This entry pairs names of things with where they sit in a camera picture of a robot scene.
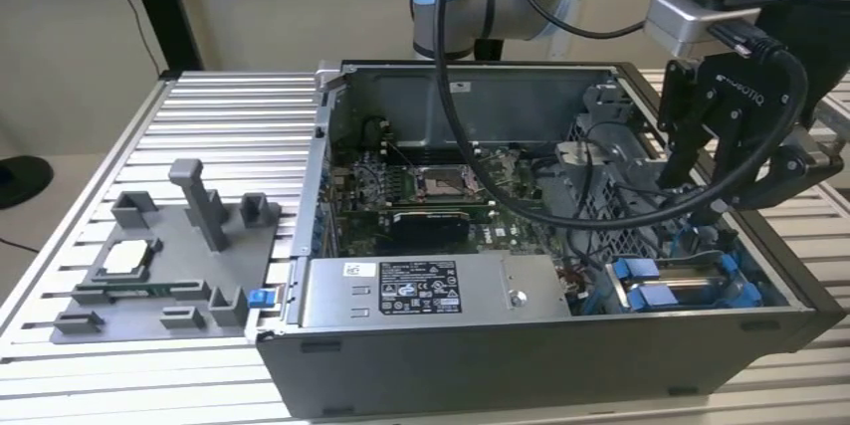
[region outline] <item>connector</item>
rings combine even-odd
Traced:
[[[248,294],[248,307],[250,309],[273,308],[274,304],[277,304],[276,289],[254,289]]]
[[[784,45],[769,37],[763,30],[741,19],[724,20],[708,26],[708,32],[745,59],[752,58],[763,64]]]

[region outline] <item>floor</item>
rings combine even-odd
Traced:
[[[104,156],[69,154],[44,158],[53,166],[53,182],[33,199],[0,211],[0,237],[36,249],[50,237]],[[0,304],[33,259],[33,253],[0,244]]]

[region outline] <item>blue latch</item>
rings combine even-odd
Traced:
[[[673,292],[664,284],[639,286],[628,291],[627,298],[633,311],[651,311],[679,305]]]
[[[729,276],[733,276],[733,274],[737,272],[737,263],[733,261],[728,254],[723,254],[719,257],[719,266]]]
[[[277,291],[273,289],[254,289],[248,294],[248,307],[252,309],[268,309],[274,307]]]
[[[613,272],[619,279],[651,280],[659,278],[659,267],[652,259],[619,259],[613,263]]]
[[[736,297],[724,301],[724,304],[733,309],[756,308],[760,306],[760,292],[755,284],[745,283]]]

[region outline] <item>black pole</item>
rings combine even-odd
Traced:
[[[202,70],[181,0],[141,0],[168,69]]]

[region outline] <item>gray plastic bracket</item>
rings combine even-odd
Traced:
[[[86,314],[58,314],[53,320],[53,327],[62,333],[97,333],[104,320],[94,312]]]
[[[177,301],[205,301],[209,299],[209,285],[204,280],[196,280],[196,286],[189,288],[170,288],[170,296]]]
[[[277,220],[264,193],[245,193],[238,203],[241,222],[246,229],[264,228]]]
[[[112,206],[112,215],[124,229],[146,229],[141,213],[156,211],[156,205],[146,191],[125,191]]]
[[[161,251],[161,240],[158,238],[145,239],[146,241],[146,251],[144,253],[144,257],[141,258],[141,262],[137,267],[134,267],[125,274],[114,274],[109,273],[106,269],[97,270],[96,274],[92,276],[93,283],[125,283],[125,282],[140,282],[146,281],[148,271],[146,267],[149,266],[149,262],[152,260],[152,256]],[[120,244],[121,240],[109,239],[104,248],[106,249],[106,256],[109,255],[110,249],[116,244]]]
[[[205,322],[194,306],[161,308],[158,321],[164,328],[204,328]]]
[[[188,209],[189,219],[193,218],[194,225],[200,229],[200,234],[206,242],[210,251],[226,249],[228,241],[221,230],[221,210],[222,205],[217,194],[209,201],[209,193],[200,181],[202,163],[196,158],[181,158],[173,161],[168,172],[170,183],[182,189]]]
[[[241,288],[236,288],[232,301],[226,301],[220,288],[212,290],[209,313],[221,327],[244,326],[248,320],[248,300]]]
[[[109,294],[106,294],[106,291],[104,290],[77,291],[76,287],[74,287],[74,290],[70,291],[70,299],[73,299],[80,306],[92,305],[92,304],[108,304],[112,302],[112,299],[109,298]]]

